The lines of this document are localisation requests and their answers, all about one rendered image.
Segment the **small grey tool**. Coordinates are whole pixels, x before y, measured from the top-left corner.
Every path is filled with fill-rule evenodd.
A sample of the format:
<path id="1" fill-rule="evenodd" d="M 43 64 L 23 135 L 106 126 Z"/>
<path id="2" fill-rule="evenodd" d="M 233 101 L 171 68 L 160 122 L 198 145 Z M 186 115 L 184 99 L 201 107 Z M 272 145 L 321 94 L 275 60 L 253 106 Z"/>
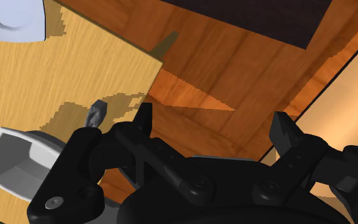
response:
<path id="1" fill-rule="evenodd" d="M 96 100 L 88 110 L 84 127 L 98 128 L 107 114 L 107 103 L 102 100 Z"/>

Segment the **white square bowl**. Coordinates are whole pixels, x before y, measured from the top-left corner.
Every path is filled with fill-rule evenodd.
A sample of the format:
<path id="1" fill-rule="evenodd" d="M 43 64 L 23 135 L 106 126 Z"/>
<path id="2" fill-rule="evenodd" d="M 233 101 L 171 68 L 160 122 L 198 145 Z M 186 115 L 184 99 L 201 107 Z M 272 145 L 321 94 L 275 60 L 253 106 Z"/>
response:
<path id="1" fill-rule="evenodd" d="M 30 202 L 64 147 L 38 130 L 0 127 L 0 188 Z"/>

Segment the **light wooden table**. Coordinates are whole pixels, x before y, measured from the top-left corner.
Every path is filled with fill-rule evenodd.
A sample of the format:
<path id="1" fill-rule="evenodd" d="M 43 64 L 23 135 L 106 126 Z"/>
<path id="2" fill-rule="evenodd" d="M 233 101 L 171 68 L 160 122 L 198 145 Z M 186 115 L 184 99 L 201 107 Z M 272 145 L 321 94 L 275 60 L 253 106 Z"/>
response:
<path id="1" fill-rule="evenodd" d="M 63 36 L 42 42 L 0 42 L 0 127 L 40 130 L 69 139 L 89 107 L 108 102 L 101 130 L 130 121 L 162 62 L 65 7 L 48 15 Z M 0 221 L 28 224 L 28 202 L 0 189 Z"/>

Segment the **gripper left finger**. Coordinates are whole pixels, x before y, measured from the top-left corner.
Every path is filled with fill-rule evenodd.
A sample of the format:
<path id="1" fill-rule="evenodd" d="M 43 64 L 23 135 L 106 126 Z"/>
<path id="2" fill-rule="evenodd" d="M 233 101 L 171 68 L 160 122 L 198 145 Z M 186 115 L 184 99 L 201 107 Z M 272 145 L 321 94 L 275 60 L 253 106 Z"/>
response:
<path id="1" fill-rule="evenodd" d="M 216 195 L 211 176 L 161 139 L 150 136 L 153 105 L 143 102 L 133 121 L 102 133 L 75 130 L 27 208 L 30 224 L 85 224 L 105 209 L 98 182 L 108 169 L 128 169 L 139 187 L 148 181 L 145 165 L 184 200 L 208 206 Z"/>

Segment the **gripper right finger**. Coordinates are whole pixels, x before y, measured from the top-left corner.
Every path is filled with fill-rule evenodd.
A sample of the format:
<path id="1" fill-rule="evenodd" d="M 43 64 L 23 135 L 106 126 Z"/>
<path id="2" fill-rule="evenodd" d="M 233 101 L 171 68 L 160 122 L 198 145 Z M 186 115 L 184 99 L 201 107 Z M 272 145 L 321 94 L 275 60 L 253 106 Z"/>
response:
<path id="1" fill-rule="evenodd" d="M 358 224 L 358 146 L 339 151 L 318 136 L 306 134 L 290 116 L 275 112 L 270 140 L 280 158 L 252 188 L 257 205 L 285 207 L 305 215 L 301 224 L 350 224 L 336 209 L 311 194 L 323 183 Z"/>

